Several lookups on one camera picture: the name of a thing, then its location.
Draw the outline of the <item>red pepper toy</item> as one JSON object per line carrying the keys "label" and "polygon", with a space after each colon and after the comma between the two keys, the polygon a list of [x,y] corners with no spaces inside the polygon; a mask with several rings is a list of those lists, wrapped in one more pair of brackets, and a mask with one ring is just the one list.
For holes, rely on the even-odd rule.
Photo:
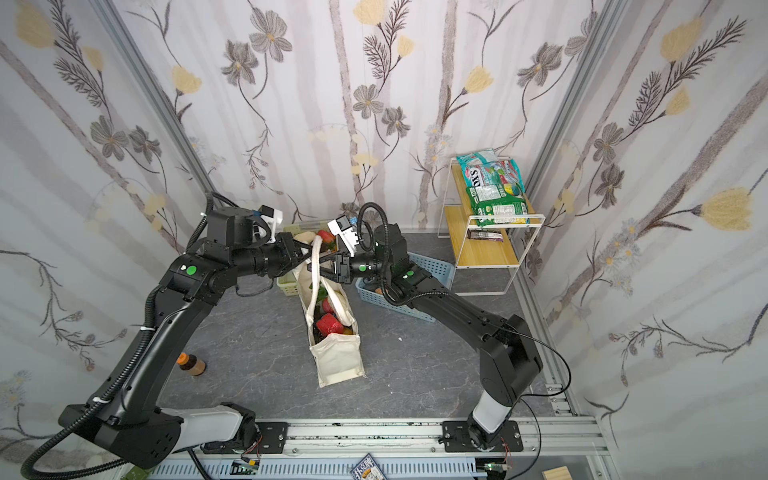
{"label": "red pepper toy", "polygon": [[343,334],[345,331],[345,326],[331,313],[322,315],[315,321],[314,325],[322,337],[331,334]]}

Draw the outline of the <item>cream floral tote bag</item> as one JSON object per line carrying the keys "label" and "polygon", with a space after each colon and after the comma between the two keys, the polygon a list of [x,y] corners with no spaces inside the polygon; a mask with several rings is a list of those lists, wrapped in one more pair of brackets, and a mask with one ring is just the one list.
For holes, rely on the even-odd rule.
{"label": "cream floral tote bag", "polygon": [[310,247],[309,259],[293,273],[298,283],[318,386],[323,388],[363,377],[361,337],[349,299],[340,284],[311,270],[321,265],[322,240],[312,232],[301,232],[295,239]]}

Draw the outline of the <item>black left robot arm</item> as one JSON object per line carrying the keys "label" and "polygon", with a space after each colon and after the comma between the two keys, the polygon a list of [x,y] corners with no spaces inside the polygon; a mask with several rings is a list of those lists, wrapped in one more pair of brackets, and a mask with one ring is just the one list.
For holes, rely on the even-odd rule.
{"label": "black left robot arm", "polygon": [[[163,410],[157,400],[178,357],[202,321],[239,278],[276,279],[301,265],[311,246],[267,222],[270,209],[254,211],[231,200],[213,206],[207,196],[204,216],[186,251],[177,257],[147,296],[144,320],[107,380],[83,404],[62,412],[61,431],[22,463],[25,479],[77,479],[125,464],[151,469],[170,454],[209,443],[248,451],[262,434],[254,413],[233,403],[199,412]],[[42,471],[37,463],[76,435],[115,460],[72,471]]]}

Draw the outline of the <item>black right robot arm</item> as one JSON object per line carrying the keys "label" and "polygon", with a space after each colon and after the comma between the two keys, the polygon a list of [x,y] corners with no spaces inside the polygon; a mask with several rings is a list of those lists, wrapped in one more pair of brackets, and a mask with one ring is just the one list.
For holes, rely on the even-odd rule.
{"label": "black right robot arm", "polygon": [[[378,213],[381,225],[371,228],[365,222],[362,214],[368,210]],[[366,203],[360,213],[355,221],[342,215],[328,222],[330,233],[344,245],[320,274],[345,284],[370,280],[389,305],[429,315],[478,353],[483,393],[468,417],[467,435],[476,449],[491,450],[543,368],[530,328],[518,315],[505,319],[472,304],[415,263],[399,226],[387,222],[379,205]]]}

